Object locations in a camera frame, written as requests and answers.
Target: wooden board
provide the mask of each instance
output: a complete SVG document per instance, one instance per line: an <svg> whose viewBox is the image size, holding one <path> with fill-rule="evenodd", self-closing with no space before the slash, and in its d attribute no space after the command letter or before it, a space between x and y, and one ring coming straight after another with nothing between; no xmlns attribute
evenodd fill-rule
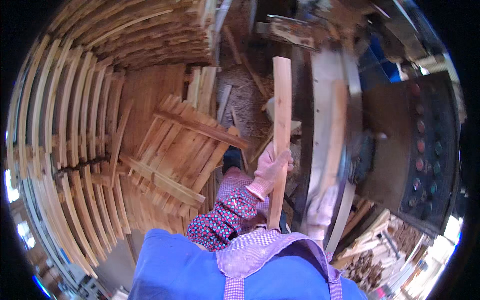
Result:
<svg viewBox="0 0 480 300"><path fill-rule="evenodd" d="M292 121L292 70L291 61L283 57L273 58L275 117L273 146L275 157L290 149L290 127ZM286 164L277 178L268 207L267 226L269 229L279 227L282 212L283 195L287 181Z"/></svg>
<svg viewBox="0 0 480 300"><path fill-rule="evenodd" d="M95 267L99 266L98 260L96 259L90 244L88 243L87 237L85 236L82 224L77 216L77 211L75 210L75 204L73 203L72 192L70 190L70 184L68 182L68 176L63 175L61 178L63 195L65 196L65 201L67 203L68 212L70 213L70 218L73 221L73 232L75 236L78 237L80 242L81 249L86 253L86 257L91 261L91 264Z"/></svg>
<svg viewBox="0 0 480 300"><path fill-rule="evenodd" d="M20 102L20 114L18 117L18 135L17 135L17 143L20 153L20 177L22 179L27 178L27 153L26 153L26 126L27 126L27 113L28 113L28 105L30 102L30 94L32 92L32 85L35 79L36 71L38 69L38 65L40 64L40 60L42 59L43 52L47 48L48 42L50 41L49 36L44 36L42 42L38 46L36 50L32 65L30 66L30 70L28 71L27 78L25 80L24 89L22 92L22 100Z"/></svg>
<svg viewBox="0 0 480 300"><path fill-rule="evenodd" d="M59 118L59 160L62 168L68 166L67 160L67 123L68 123L68 112L70 106L70 96L72 93L73 80L75 78L75 73L77 72L77 67L82 56L83 48L78 46L73 51L73 59L68 68L68 74L63 87L63 95L60 105L60 118Z"/></svg>
<svg viewBox="0 0 480 300"><path fill-rule="evenodd" d="M98 110L100 115L98 116L98 129L97 135L100 137L100 145L98 147L98 155L100 157L105 156L106 147L106 130L107 130L107 108L108 108L108 95L110 93L110 86L112 83L113 68L108 67L102 84L102 93L100 96L100 103Z"/></svg>
<svg viewBox="0 0 480 300"><path fill-rule="evenodd" d="M43 65L42 68L42 73L40 75L40 80L38 82L38 88L36 92L36 98L35 98L35 105L34 105L34 110L33 110L33 126L32 126L32 150L33 150L33 158L34 158L34 174L38 178L41 177L41 166L40 166L40 160L41 160L41 155L40 155L40 138L39 138L39 129L40 129L40 119L41 119L41 110L42 110L42 104L44 100L44 92L45 92L45 86L47 84L47 79L48 79L48 74L50 73L50 68L53 64L55 55L57 54L57 51L60 46L60 40L56 39L52 45L50 46L50 50L48 51L48 56L45 61L45 64Z"/></svg>
<svg viewBox="0 0 480 300"><path fill-rule="evenodd" d="M107 234L105 232L105 229L102 224L102 219L100 217L100 212L96 204L96 197L95 197L95 192L94 192L92 179L91 179L90 165L87 165L86 167L84 167L83 180L84 180L85 194L87 195L88 209L93 215L93 224L95 226L95 230L97 231L97 236L100 239L100 243L102 244L102 247L110 253L112 252L112 247L108 241Z"/></svg>
<svg viewBox="0 0 480 300"><path fill-rule="evenodd" d="M55 71L53 73L53 78L50 83L50 87L48 90L48 98L47 98L47 119L45 121L45 151L47 153L52 153L52 134L53 134L53 113L55 110L55 102L57 99L57 89L59 87L60 76L63 72L63 67L65 66L65 62L67 60L68 53L70 52L70 47L72 46L73 41L67 40L64 41L62 50L60 53L59 60L57 61L57 65L55 66Z"/></svg>
<svg viewBox="0 0 480 300"><path fill-rule="evenodd" d="M90 102L89 99L90 99L90 93L92 88L92 81L93 81L95 68L96 68L96 61L97 61L97 58L93 57L90 65L90 69L88 70L87 77L85 79L84 93L82 97L82 114L80 118L80 137L81 137L80 158L82 162L86 162L88 160L88 154L87 154L88 107Z"/></svg>
<svg viewBox="0 0 480 300"><path fill-rule="evenodd" d="M216 78L216 67L203 67L200 78L200 92L198 96L198 111L210 115L210 101L213 85Z"/></svg>
<svg viewBox="0 0 480 300"><path fill-rule="evenodd" d="M90 127L89 127L89 135L92 137L89 146L88 158L95 159L96 158L96 122L98 116L98 103L100 102L100 93L102 91L102 84L103 78L105 76L105 72L107 71L107 67L101 67L100 71L96 76L96 84L95 89L93 91L93 98L92 98L92 105L90 107Z"/></svg>
<svg viewBox="0 0 480 300"><path fill-rule="evenodd" d="M106 261L107 256L105 255L105 251L102 249L102 245L100 244L100 240L98 239L94 225L92 223L92 219L88 212L84 191L82 189L82 179L80 178L80 172L72 172L71 179L73 184L73 190L75 191L73 201L75 203L75 209L80 219L82 228L85 231L85 234L88 238L88 241L90 242L90 245L92 246L92 250L94 251L95 255L102 261Z"/></svg>
<svg viewBox="0 0 480 300"><path fill-rule="evenodd" d="M78 73L76 87L74 88L75 94L73 98L73 107L72 107L72 116L70 118L70 139L72 143L71 153L71 166L75 167L79 164L79 120L80 120L80 110L82 105L82 96L85 88L85 81L87 79L88 69L91 66L93 58L93 52L87 52L84 56L83 64Z"/></svg>

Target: red patterned sleeve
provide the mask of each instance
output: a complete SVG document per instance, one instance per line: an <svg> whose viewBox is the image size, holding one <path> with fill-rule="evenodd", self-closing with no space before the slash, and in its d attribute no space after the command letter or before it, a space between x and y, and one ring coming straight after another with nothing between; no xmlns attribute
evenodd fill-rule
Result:
<svg viewBox="0 0 480 300"><path fill-rule="evenodd" d="M226 197L217 199L213 211L192 220L187 238L210 252L226 248L230 244L229 236L240 233L242 221L257 215L258 201L246 188L232 189Z"/></svg>

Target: work glove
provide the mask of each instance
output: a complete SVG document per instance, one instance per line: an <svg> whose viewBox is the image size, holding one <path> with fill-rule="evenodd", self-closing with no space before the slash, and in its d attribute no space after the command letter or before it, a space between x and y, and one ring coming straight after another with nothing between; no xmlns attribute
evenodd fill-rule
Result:
<svg viewBox="0 0 480 300"><path fill-rule="evenodd" d="M332 223L333 210L338 197L338 185L327 189L323 197L312 199L307 212L307 235L313 240L323 240L325 231Z"/></svg>
<svg viewBox="0 0 480 300"><path fill-rule="evenodd" d="M282 168L288 165L287 170L293 170L293 158L290 150L285 150L277 158L274 157L273 143L271 142L258 158L258 167L254 173L255 179L246 187L262 201L265 201L265 197L273 191Z"/></svg>

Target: wooden plank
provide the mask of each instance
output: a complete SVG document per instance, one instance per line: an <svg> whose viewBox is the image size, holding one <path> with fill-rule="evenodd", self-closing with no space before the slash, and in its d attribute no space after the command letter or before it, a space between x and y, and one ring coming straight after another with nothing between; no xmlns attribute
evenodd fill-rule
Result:
<svg viewBox="0 0 480 300"><path fill-rule="evenodd" d="M119 107L120 107L120 98L121 92L123 89L123 84L125 83L125 70L114 73L116 75L115 80L112 82L114 88L110 92L108 97L108 105L110 109L108 110L107 116L107 128L112 136L117 131L118 125L118 116L119 116Z"/></svg>
<svg viewBox="0 0 480 300"><path fill-rule="evenodd" d="M148 19L151 19L151 18L154 18L154 17L158 17L158 16L161 16L163 14L166 14L166 13L170 13L172 12L173 10L165 10L165 11L162 11L162 12L157 12L157 13L154 13L154 14L150 14L148 16L145 16L145 17L141 17L141 18L138 18L136 20L133 20L133 21L130 21L128 22L127 24L124 24L122 26L119 26L107 33L105 33L104 35L102 35L101 37L99 37L98 39L94 40L93 42L91 42L90 44L88 44L87 46L87 49L91 49L93 46L95 46L96 44L98 44L99 42L103 41L104 39L106 39L107 37L111 36L112 34L118 32L118 31L121 31L129 26L132 26L134 24L137 24L139 22L142 22L142 21L145 21L145 20L148 20Z"/></svg>
<svg viewBox="0 0 480 300"><path fill-rule="evenodd" d="M35 98L35 105L33 109L33 116L32 116L32 150L34 153L33 156L33 167L34 167L34 174L38 178L41 177L41 164L40 164L40 140L39 140L39 128L40 128L40 114L42 110L42 104L44 99L44 92L45 92L45 85L47 84L48 74L50 73L50 68L53 64L53 60L55 55L57 54L58 48L60 46L60 40L56 39L48 52L47 59L45 60L45 64L42 68L42 73L40 75L40 80L38 82L36 98Z"/></svg>
<svg viewBox="0 0 480 300"><path fill-rule="evenodd" d="M201 124L196 121L188 121L184 120L180 116L173 115L171 113L168 113L166 111L159 111L154 114L155 117L158 118L163 118L166 120L171 120L176 124L181 125L182 127L185 127L189 130L195 131L197 133L203 134L205 136L208 136L212 139L216 139L217 141L220 141L222 143L226 143L229 145L232 145L234 147L237 147L239 149L247 149L248 144L245 140L236 137L234 135L228 134L226 132L221 132L215 128L209 127L207 125Z"/></svg>
<svg viewBox="0 0 480 300"><path fill-rule="evenodd" d="M20 97L22 96L21 92L23 89L23 85L25 82L26 75L25 70L27 68L27 64L32 59L32 53L34 53L38 47L38 38L33 43L32 47L28 51L25 60L20 68L20 71L17 75L17 80L15 81L15 86L13 88L12 97L10 98L10 107L8 113L8 124L7 124L7 163L8 168L10 169L11 175L11 183L12 187L15 189L17 187L17 170L15 168L15 159L13 157L14 149L13 149L13 139L15 137L14 132L16 132L16 123L17 123L17 110L18 104L20 101Z"/></svg>
<svg viewBox="0 0 480 300"><path fill-rule="evenodd" d="M205 197L193 192L188 188L185 188L181 184L171 180L169 177L157 172L141 162L136 161L128 155L120 154L120 160L127 166L133 168L135 172L138 172L141 176L151 180L151 182L161 190L173 195L175 198L188 205L198 208L200 207L201 203L205 201Z"/></svg>
<svg viewBox="0 0 480 300"><path fill-rule="evenodd" d="M200 78L200 92L198 96L198 111L210 115L210 101L213 85L216 79L216 67L203 67Z"/></svg>
<svg viewBox="0 0 480 300"><path fill-rule="evenodd" d="M200 78L202 77L202 70L198 68L198 69L193 69L192 72L193 72L193 80L188 86L186 103L190 103L194 108L197 108L198 98L200 93Z"/></svg>
<svg viewBox="0 0 480 300"><path fill-rule="evenodd" d="M81 144L80 144L80 158L82 162L86 162L88 160L87 155L87 127L88 127L88 103L90 99L90 90L92 88L92 81L95 73L95 66L96 66L97 58L93 57L92 62L90 65L90 69L87 73L87 78L85 80L84 86L84 94L82 98L82 115L80 119L80 137L81 137Z"/></svg>
<svg viewBox="0 0 480 300"><path fill-rule="evenodd" d="M218 114L216 118L218 123L222 121L223 114L225 113L225 107L227 107L228 98L230 97L230 92L232 91L232 87L233 86L227 84L223 88L222 99L220 102L220 107L218 108Z"/></svg>
<svg viewBox="0 0 480 300"><path fill-rule="evenodd" d="M233 126L237 127L238 128L238 119L237 119L237 114L235 113L235 110L233 109L232 107L232 119L233 119ZM247 160L247 155L245 154L245 151L243 149L240 150L241 151L241 157L243 159L243 166L245 167L245 172L248 173L248 160Z"/></svg>
<svg viewBox="0 0 480 300"><path fill-rule="evenodd" d="M88 212L88 207L85 202L84 191L82 189L82 179L80 178L80 172L74 171L71 174L72 177L72 184L73 190L75 191L75 196L73 201L75 203L75 208L78 213L78 217L80 219L80 223L82 224L82 228L85 230L85 234L92 246L92 250L94 251L95 255L100 258L102 261L107 260L107 256L102 249L102 245L100 244L100 240L95 232L95 228L92 223L92 219L90 218L90 214Z"/></svg>
<svg viewBox="0 0 480 300"><path fill-rule="evenodd" d="M291 61L283 57L273 58L274 90L275 90L275 118L273 146L275 157L290 149L290 127L292 123L292 70ZM274 186L270 204L268 206L267 227L278 228L282 213L283 195L287 181L285 164L278 175Z"/></svg>
<svg viewBox="0 0 480 300"><path fill-rule="evenodd" d="M78 157L79 153L79 120L80 120L80 108L82 105L82 95L84 92L85 80L87 78L88 68L92 62L93 52L87 52L84 57L82 68L77 78L77 86L75 87L75 96L73 99L72 107L72 116L70 118L70 139L72 142L72 150L70 151L72 156L72 167L75 167L79 164L80 160Z"/></svg>
<svg viewBox="0 0 480 300"><path fill-rule="evenodd" d="M237 65L241 64L242 63L242 59L240 57L240 53L239 53L239 50L237 48L237 44L235 43L235 39L233 37L233 34L232 32L230 31L230 27L228 27L227 25L225 25L223 27L223 33L225 34L225 37L227 38L227 41L228 41L228 45L230 46L230 49L232 50L232 54L233 54L233 59L235 60L235 63Z"/></svg>
<svg viewBox="0 0 480 300"><path fill-rule="evenodd" d="M78 63L82 57L82 46L78 46L73 51L73 59L68 69L67 79L63 89L61 107L60 107L60 120L59 120L59 160L62 168L68 166L67 159L67 123L68 123L68 111L70 106L70 95L72 93L73 80L77 72Z"/></svg>
<svg viewBox="0 0 480 300"><path fill-rule="evenodd" d="M127 218L127 211L125 209L125 201L123 200L123 192L121 189L120 176L117 174L115 178L115 185L113 186L113 192L115 195L115 205L117 206L117 212L119 213L120 223L123 228L123 232L130 234L130 224Z"/></svg>
<svg viewBox="0 0 480 300"><path fill-rule="evenodd" d="M45 122L45 152L52 153L52 134L53 134L53 113L55 110L55 102L57 99L57 89L59 87L60 76L65 66L65 61L67 60L68 53L70 52L70 47L72 46L73 41L67 40L63 44L63 49L60 53L59 60L55 66L55 71L53 73L52 82L50 83L50 88L48 90L48 99L47 99L47 119Z"/></svg>
<svg viewBox="0 0 480 300"><path fill-rule="evenodd" d="M196 119L199 120L199 122L207 126L216 127L216 122L213 119L202 114L197 113L197 115L198 116ZM194 155L191 153L191 150L193 148L197 148L195 147L197 137L199 137L200 142L203 143L204 136L201 136L201 134L197 134L196 132L190 130L182 130L163 160L169 163L167 163L166 166L160 165L157 169L160 170L162 174L169 176L170 178L175 176L175 178L180 179L181 177L178 176L177 173L184 165L189 164L192 156ZM161 194L161 197L166 200L164 212L176 216L177 211L181 206L181 202L177 201L174 197L171 197L168 193Z"/></svg>
<svg viewBox="0 0 480 300"><path fill-rule="evenodd" d="M112 75L113 68L108 67L104 82L102 84L102 94L99 103L100 116L98 117L98 136L100 137L100 146L98 147L98 155L100 157L105 156L105 131L107 129L108 95L110 93Z"/></svg>
<svg viewBox="0 0 480 300"><path fill-rule="evenodd" d="M40 46L36 50L32 65L30 66L30 70L28 71L27 78L25 80L24 89L22 92L22 101L20 102L20 114L18 118L18 135L17 135L17 143L19 147L20 153L20 177L22 179L27 178L27 154L26 154L26 127L27 127L27 114L28 114L28 105L30 103L30 94L32 93L32 85L35 79L36 71L38 69L38 65L40 64L40 60L43 57L43 52L47 48L48 42L50 41L49 36L44 36Z"/></svg>
<svg viewBox="0 0 480 300"><path fill-rule="evenodd" d="M50 154L45 155L44 166L46 168L46 174L43 176L42 182L45 185L45 194L43 198L40 199L43 199L41 202L47 203L50 206L50 211L52 214L48 220L51 223L55 223L55 227L61 236L61 239L63 240L63 244L67 247L66 251L68 251L71 255L72 262L78 264L86 274L90 274L96 278L97 276L95 272L87 262L78 244L76 243L72 235L72 231L68 226L65 214L62 210L59 194L57 193L55 183L51 177L52 169L50 163Z"/></svg>
<svg viewBox="0 0 480 300"><path fill-rule="evenodd" d="M105 77L105 72L107 67L103 67L97 74L95 90L93 93L92 106L90 109L90 128L89 133L92 136L92 141L90 142L90 149L88 152L88 158L96 158L96 122L98 116L98 103L100 102L100 93L102 91L103 78Z"/></svg>
<svg viewBox="0 0 480 300"><path fill-rule="evenodd" d="M92 171L93 173L100 173L100 166L98 164L92 164ZM94 193L96 204L98 205L98 210L100 211L100 218L102 219L103 227L105 228L105 232L107 234L108 241L111 245L117 245L117 238L113 231L112 223L110 222L110 216L108 215L107 203L105 201L105 193L103 190L103 186L99 184L94 184Z"/></svg>
<svg viewBox="0 0 480 300"><path fill-rule="evenodd" d="M109 253L112 252L112 247L107 238L105 229L103 228L102 219L100 217L100 212L98 211L98 206L96 204L95 192L93 189L92 178L90 165L84 167L84 186L87 195L87 204L88 208L93 215L93 224L95 225L95 230L97 231L97 236L100 238L100 243L102 247L106 249Z"/></svg>
<svg viewBox="0 0 480 300"><path fill-rule="evenodd" d="M125 128L127 127L128 117L130 116L130 112L132 111L134 99L135 99L134 97L130 97L130 99L128 99L128 102L120 118L120 124L112 138L112 156L110 158L110 169L111 169L111 176L112 176L111 186L114 185L114 180L116 176L115 172L117 170L117 164L118 164L118 159L120 155L121 141L123 139L123 134L125 133Z"/></svg>
<svg viewBox="0 0 480 300"><path fill-rule="evenodd" d="M62 188L63 188L63 195L65 196L65 201L67 203L68 212L70 213L70 217L72 218L73 222L73 231L75 235L78 237L78 241L80 242L80 247L85 253L86 257L93 263L93 266L98 267L99 263L96 259L90 244L88 243L87 237L85 236L84 230L82 225L80 224L80 220L77 216L77 211L75 210L75 204L73 203L72 192L70 190L70 184L68 182L68 176L63 174L61 178Z"/></svg>
<svg viewBox="0 0 480 300"><path fill-rule="evenodd" d="M236 136L239 135L239 133L239 130L233 126L228 129L229 135ZM205 164L204 168L202 169L202 172L200 172L198 178L195 180L195 184L192 187L193 191L202 189L202 187L205 185L206 181L210 177L210 174L222 159L223 154L225 154L225 152L227 151L229 145L230 144L226 143L218 144L217 148L214 150L207 163Z"/></svg>

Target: stack of lumber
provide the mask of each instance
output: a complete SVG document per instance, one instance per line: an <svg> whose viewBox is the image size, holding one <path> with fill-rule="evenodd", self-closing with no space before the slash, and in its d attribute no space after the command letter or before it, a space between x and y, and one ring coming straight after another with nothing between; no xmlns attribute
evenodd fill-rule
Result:
<svg viewBox="0 0 480 300"><path fill-rule="evenodd" d="M216 0L65 1L47 33L124 68L211 62L215 8Z"/></svg>
<svg viewBox="0 0 480 300"><path fill-rule="evenodd" d="M384 234L395 233L397 220L385 209L352 245L337 255L332 265L344 270L344 277L355 281L365 292L387 283L393 274L400 271L407 257L404 252L399 251L398 259Z"/></svg>
<svg viewBox="0 0 480 300"><path fill-rule="evenodd" d="M133 192L130 168L119 157L120 151L137 153L153 113L162 112L156 110L162 99L173 94L183 100L185 82L194 107L207 115L215 110L210 100L217 69L197 67L185 76L185 62L210 62L215 6L214 0L65 2L21 66L7 127L12 186L32 187L49 233L88 275L96 277L93 268L132 228L185 234L195 213L190 208L209 207L201 201L182 207L184 198L173 192L175 198L165 203L167 212L175 213L164 212L162 205ZM184 63L147 67L177 60ZM185 120L213 126L202 115ZM213 144L216 153L219 142ZM204 183L217 163L202 166L195 176L201 174ZM187 188L194 194L203 187L200 181L191 185ZM156 219L145 221L145 211L158 213Z"/></svg>

